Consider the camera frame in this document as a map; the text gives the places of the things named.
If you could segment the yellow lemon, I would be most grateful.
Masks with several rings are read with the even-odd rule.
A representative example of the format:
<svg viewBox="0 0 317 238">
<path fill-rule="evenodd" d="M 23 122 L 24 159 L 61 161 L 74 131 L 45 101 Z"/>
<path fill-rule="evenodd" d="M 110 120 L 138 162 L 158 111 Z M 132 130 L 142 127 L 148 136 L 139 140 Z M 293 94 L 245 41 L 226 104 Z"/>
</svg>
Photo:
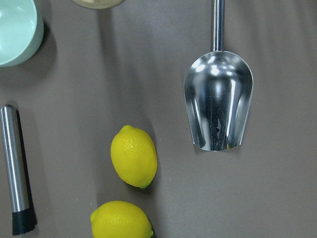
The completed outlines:
<svg viewBox="0 0 317 238">
<path fill-rule="evenodd" d="M 151 238 L 152 225 L 146 213 L 125 201 L 110 201 L 97 208 L 90 216 L 95 238 Z"/>
<path fill-rule="evenodd" d="M 112 140 L 110 156 L 118 176 L 131 186 L 145 189 L 155 177 L 156 149 L 142 129 L 125 125 Z"/>
</svg>

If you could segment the yellow lemon near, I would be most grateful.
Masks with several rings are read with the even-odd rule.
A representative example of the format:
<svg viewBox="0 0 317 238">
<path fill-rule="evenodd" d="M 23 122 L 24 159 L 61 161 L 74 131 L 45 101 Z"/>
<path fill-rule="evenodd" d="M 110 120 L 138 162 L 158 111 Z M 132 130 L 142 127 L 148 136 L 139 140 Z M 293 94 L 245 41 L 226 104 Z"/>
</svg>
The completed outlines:
<svg viewBox="0 0 317 238">
<path fill-rule="evenodd" d="M 146 213 L 125 201 L 110 201 L 97 208 L 90 216 L 95 238 L 151 238 L 152 225 Z"/>
</svg>

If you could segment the mint green bowl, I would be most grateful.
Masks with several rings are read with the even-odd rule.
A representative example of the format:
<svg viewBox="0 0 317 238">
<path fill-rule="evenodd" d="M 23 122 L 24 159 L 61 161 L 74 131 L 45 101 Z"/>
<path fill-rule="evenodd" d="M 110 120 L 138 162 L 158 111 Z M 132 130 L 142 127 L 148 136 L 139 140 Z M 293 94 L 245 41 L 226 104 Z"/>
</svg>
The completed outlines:
<svg viewBox="0 0 317 238">
<path fill-rule="evenodd" d="M 39 49 L 44 23 L 33 0 L 0 2 L 0 65 L 21 64 Z"/>
</svg>

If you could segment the steel ice scoop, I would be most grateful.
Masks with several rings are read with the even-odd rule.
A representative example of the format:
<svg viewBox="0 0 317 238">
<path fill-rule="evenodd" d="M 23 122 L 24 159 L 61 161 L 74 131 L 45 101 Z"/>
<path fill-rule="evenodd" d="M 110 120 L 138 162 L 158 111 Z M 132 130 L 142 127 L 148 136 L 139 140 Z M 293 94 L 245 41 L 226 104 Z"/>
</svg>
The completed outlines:
<svg viewBox="0 0 317 238">
<path fill-rule="evenodd" d="M 223 0 L 211 2 L 211 51 L 193 62 L 184 80 L 193 144 L 204 151 L 241 145 L 253 92 L 246 61 L 224 50 L 224 9 Z"/>
</svg>

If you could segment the wooden cup tree stand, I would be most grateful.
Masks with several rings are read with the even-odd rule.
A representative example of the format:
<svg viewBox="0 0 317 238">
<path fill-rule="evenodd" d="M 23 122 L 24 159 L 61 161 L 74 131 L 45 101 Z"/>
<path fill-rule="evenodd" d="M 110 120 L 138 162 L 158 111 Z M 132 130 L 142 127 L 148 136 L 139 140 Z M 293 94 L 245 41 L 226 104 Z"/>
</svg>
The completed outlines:
<svg viewBox="0 0 317 238">
<path fill-rule="evenodd" d="M 73 0 L 79 6 L 90 9 L 106 9 L 119 5 L 124 0 Z"/>
</svg>

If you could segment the yellow lemon far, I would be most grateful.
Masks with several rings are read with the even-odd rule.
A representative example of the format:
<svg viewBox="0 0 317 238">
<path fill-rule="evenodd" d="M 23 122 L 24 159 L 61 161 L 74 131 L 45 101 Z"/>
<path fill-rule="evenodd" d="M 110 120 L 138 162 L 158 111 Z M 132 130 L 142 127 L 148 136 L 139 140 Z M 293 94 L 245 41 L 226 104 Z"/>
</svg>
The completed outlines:
<svg viewBox="0 0 317 238">
<path fill-rule="evenodd" d="M 156 149 L 142 129 L 125 125 L 112 140 L 110 156 L 118 176 L 131 186 L 145 189 L 155 177 Z"/>
</svg>

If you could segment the steel muddler black tip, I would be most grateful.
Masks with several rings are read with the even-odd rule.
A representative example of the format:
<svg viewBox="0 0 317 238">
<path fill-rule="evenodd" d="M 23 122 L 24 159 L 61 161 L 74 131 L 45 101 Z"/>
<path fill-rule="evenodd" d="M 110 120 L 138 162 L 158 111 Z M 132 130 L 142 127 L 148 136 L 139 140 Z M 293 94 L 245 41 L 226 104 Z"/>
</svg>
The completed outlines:
<svg viewBox="0 0 317 238">
<path fill-rule="evenodd" d="M 32 231 L 37 220 L 18 110 L 12 105 L 2 106 L 0 122 L 12 205 L 12 235 L 19 236 Z"/>
</svg>

